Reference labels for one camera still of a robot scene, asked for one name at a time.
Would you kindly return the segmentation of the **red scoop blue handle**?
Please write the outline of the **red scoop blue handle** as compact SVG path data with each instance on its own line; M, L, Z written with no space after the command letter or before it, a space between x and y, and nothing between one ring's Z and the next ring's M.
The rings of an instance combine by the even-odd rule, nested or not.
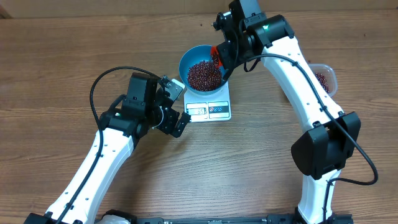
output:
M223 64L220 61L220 56L216 46L212 46L210 50L211 60L216 68L220 68Z

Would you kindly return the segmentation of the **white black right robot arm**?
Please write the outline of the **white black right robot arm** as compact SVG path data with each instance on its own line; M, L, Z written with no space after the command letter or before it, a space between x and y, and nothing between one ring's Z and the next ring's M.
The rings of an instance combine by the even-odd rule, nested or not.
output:
M336 182L353 155L360 120L345 113L323 89L304 59L285 17L267 17L257 1L233 1L213 23L224 42L217 46L228 79L235 68L261 61L290 101L303 131L291 155L303 174L302 196L288 223L352 223L332 212Z

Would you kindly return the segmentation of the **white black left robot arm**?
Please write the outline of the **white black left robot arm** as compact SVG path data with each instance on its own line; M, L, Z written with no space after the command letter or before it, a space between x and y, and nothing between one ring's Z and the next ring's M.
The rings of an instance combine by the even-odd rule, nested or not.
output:
M115 175L151 128L175 138L190 115L172 109L186 86L147 72L131 75L127 93L102 115L91 149L59 198L43 215L30 213L26 223L96 223L98 209Z

